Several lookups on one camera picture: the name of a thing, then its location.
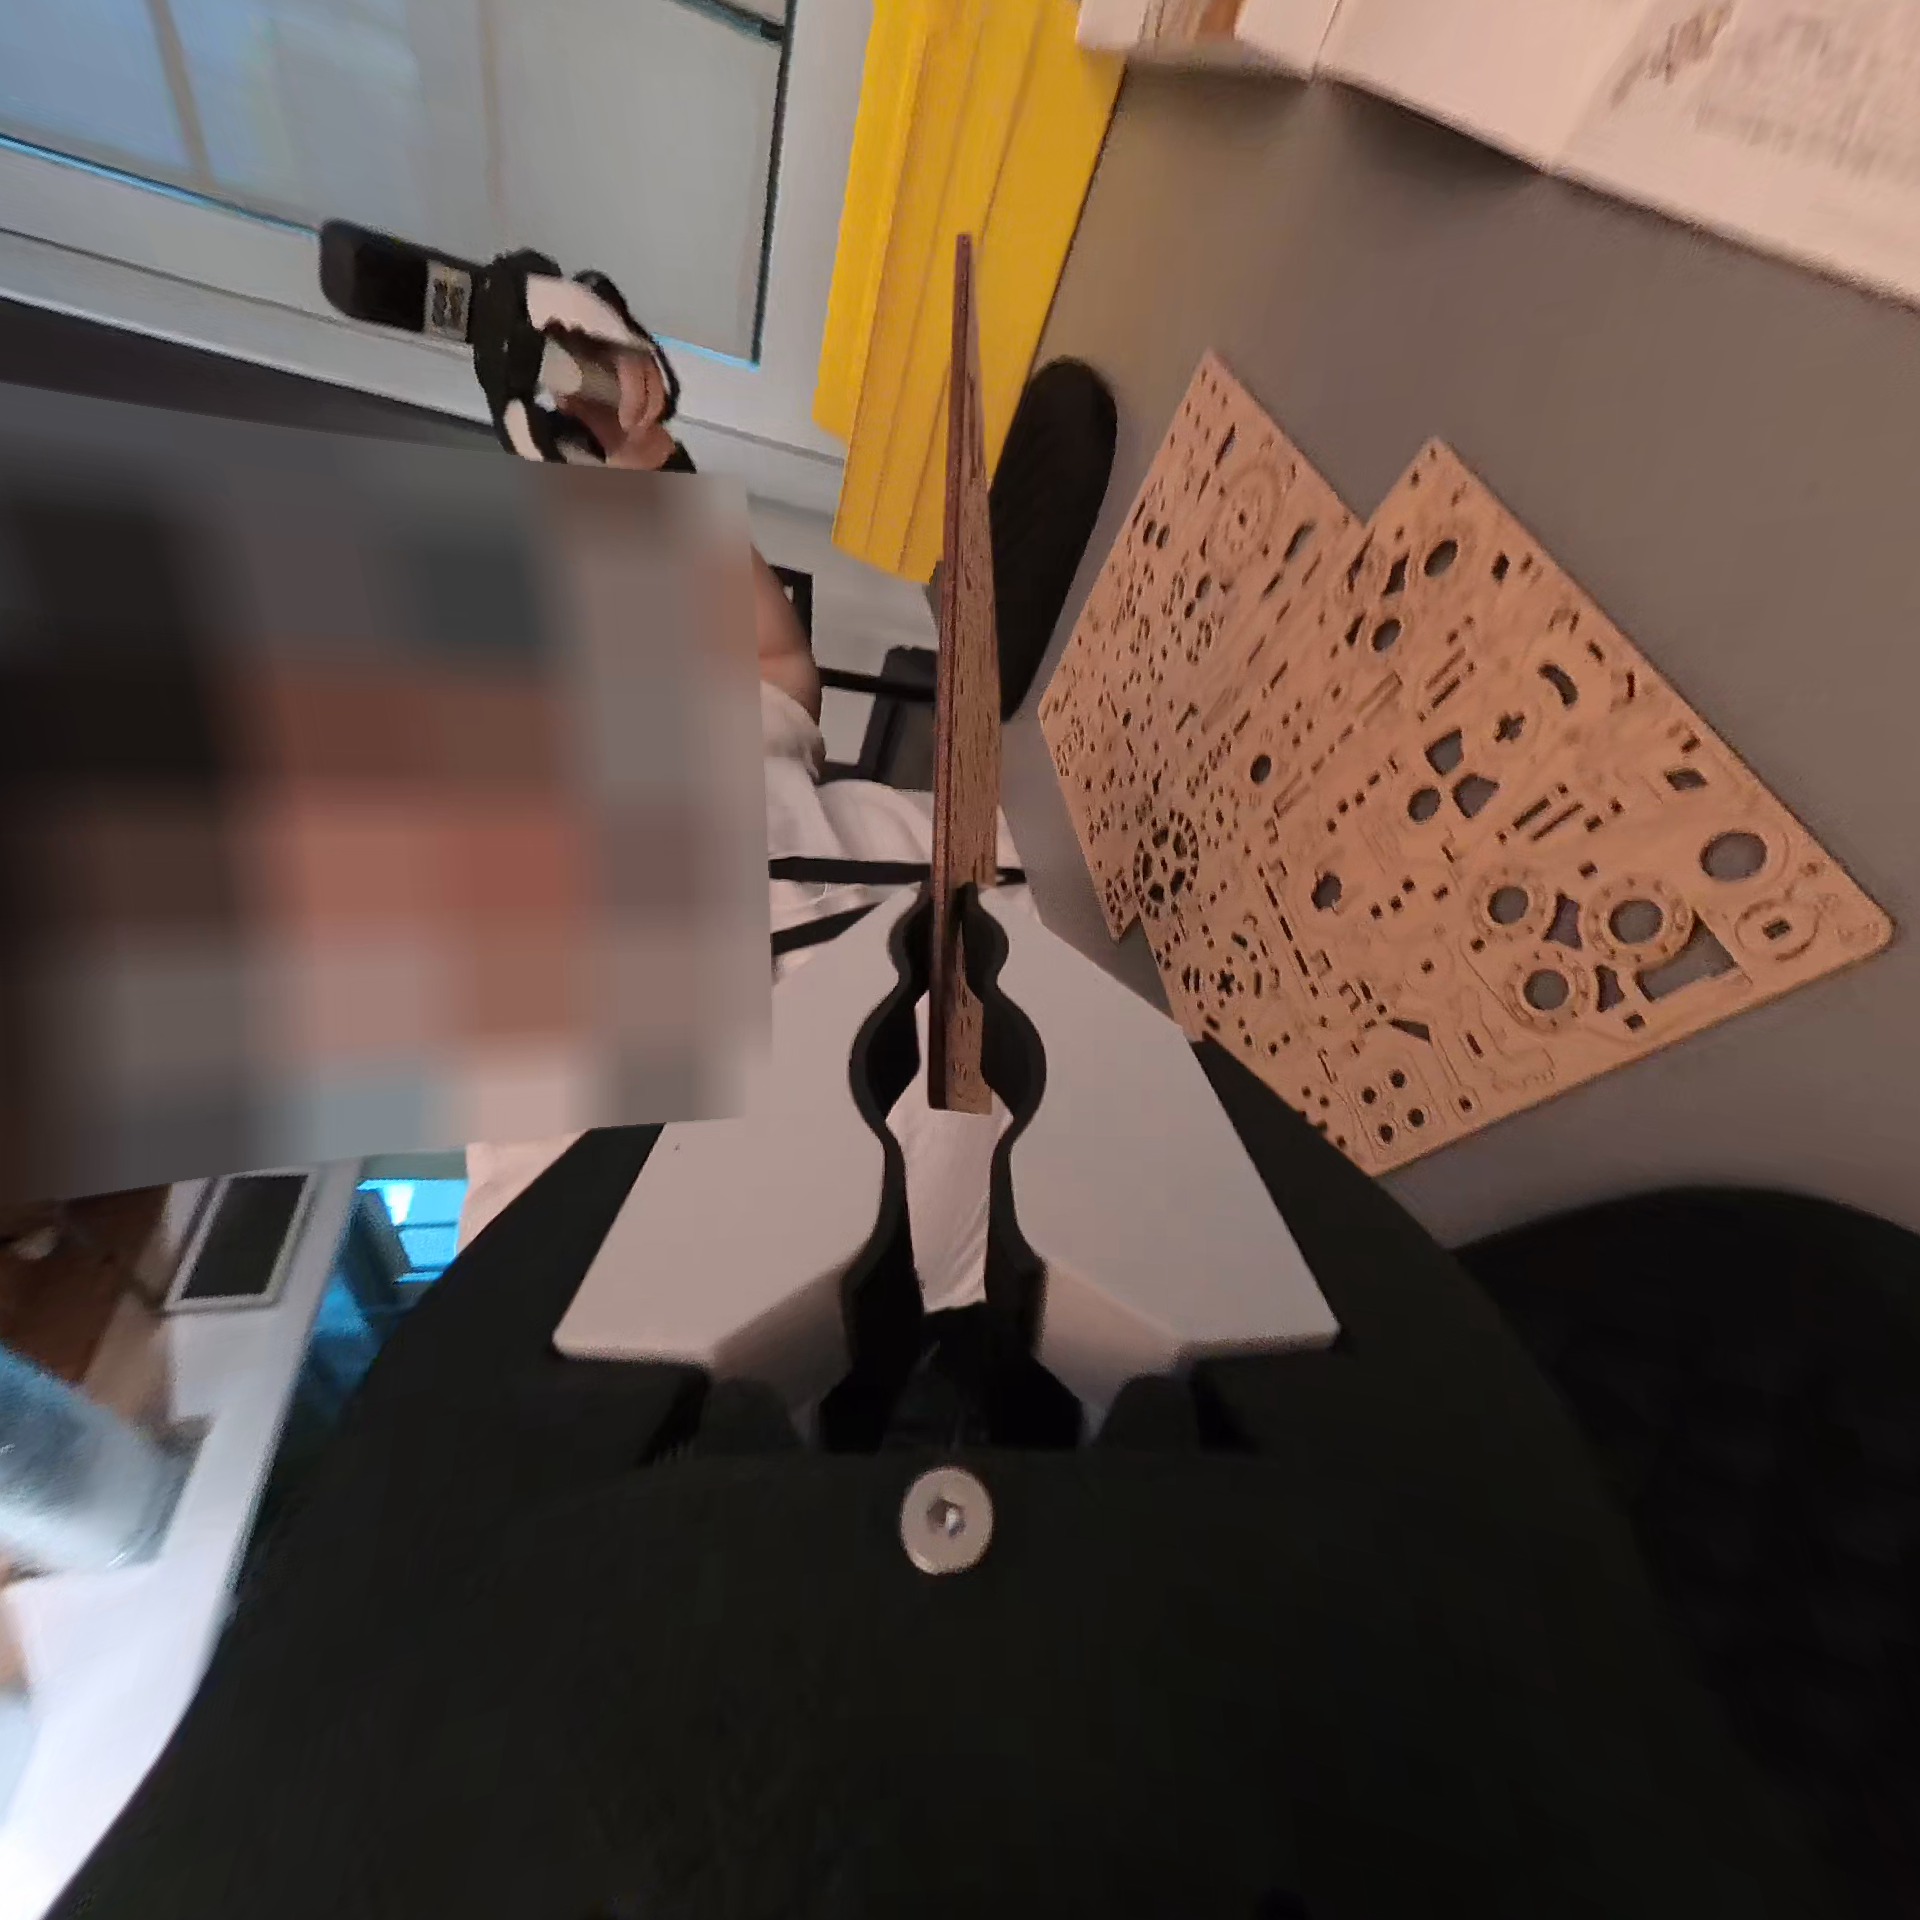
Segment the large paned window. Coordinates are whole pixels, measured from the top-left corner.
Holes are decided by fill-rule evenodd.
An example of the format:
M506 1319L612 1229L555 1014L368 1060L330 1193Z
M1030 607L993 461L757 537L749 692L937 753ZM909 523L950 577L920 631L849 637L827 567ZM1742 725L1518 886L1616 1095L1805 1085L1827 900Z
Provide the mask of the large paned window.
M609 272L749 363L773 5L3 5L4 231L320 313L318 228Z

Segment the yellow plastic bin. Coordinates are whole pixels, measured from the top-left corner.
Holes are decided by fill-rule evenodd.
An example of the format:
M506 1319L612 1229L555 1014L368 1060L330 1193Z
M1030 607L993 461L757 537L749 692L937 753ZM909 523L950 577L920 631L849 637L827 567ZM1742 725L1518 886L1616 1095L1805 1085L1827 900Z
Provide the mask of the yellow plastic bin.
M875 5L811 416L846 445L834 544L924 585L945 548L956 238L990 464L1066 269L1122 62L1069 1Z

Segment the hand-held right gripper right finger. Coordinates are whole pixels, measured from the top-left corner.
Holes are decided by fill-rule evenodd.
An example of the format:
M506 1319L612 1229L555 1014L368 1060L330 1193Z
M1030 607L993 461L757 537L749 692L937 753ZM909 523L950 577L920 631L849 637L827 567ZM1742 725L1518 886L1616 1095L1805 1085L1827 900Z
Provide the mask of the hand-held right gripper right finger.
M969 892L963 935L1004 1110L985 1297L1083 1432L1138 1379L1333 1348L1336 1309L1185 1030L1011 892Z

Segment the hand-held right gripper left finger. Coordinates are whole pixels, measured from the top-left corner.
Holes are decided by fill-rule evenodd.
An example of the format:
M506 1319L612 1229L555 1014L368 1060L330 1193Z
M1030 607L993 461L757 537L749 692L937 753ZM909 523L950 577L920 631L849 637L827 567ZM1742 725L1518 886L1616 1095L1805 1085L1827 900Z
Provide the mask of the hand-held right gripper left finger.
M921 1355L925 1304L889 1118L921 1079L930 902L885 899L776 984L731 1119L667 1121L555 1345L771 1388L854 1432Z

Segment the grey tablet device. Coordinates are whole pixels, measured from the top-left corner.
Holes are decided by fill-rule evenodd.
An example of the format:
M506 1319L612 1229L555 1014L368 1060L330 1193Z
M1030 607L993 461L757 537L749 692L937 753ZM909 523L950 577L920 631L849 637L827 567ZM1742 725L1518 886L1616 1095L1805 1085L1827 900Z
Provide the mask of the grey tablet device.
M318 1167L256 1167L213 1181L161 1296L161 1313L274 1308L318 1185Z

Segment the black mesh pad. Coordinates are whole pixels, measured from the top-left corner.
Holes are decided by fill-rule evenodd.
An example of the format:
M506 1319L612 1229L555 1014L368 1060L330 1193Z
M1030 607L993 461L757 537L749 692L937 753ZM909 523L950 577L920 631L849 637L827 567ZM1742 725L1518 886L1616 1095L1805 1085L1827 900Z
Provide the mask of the black mesh pad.
M1072 357L1025 387L990 488L1000 717L1033 688L1098 527L1117 445L1108 381Z

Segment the laser-cut wooden part sheet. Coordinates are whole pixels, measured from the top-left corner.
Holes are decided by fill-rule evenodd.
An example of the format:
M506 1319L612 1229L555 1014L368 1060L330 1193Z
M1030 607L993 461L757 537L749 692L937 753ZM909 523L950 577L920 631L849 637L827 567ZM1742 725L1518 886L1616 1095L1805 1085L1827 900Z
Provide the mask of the laser-cut wooden part sheet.
M973 238L954 246L945 553L932 736L929 1103L993 1112L981 1007L969 988L963 893L1000 873L1002 671L993 502L979 389Z
M1442 440L1202 711L1131 879L1185 1027L1372 1173L1893 936Z
M1110 942L1133 924L1158 777L1361 519L1205 351L1041 695L1041 733Z

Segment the person's left hand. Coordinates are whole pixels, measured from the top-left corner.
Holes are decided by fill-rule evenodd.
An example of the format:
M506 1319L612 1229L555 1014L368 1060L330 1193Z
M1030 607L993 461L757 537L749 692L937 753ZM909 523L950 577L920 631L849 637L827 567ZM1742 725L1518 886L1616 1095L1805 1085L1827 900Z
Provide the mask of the person's left hand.
M674 435L678 407L667 366L648 343L560 343L544 350L547 392L577 422L604 464L649 472L696 472Z

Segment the white instruction booklet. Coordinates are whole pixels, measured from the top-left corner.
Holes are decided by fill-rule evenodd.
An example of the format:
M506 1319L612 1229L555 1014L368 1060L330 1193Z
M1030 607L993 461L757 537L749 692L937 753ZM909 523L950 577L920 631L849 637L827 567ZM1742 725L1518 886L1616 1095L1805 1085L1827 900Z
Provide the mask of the white instruction booklet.
M1915 1L1346 1L1317 65L1547 175L1917 300Z

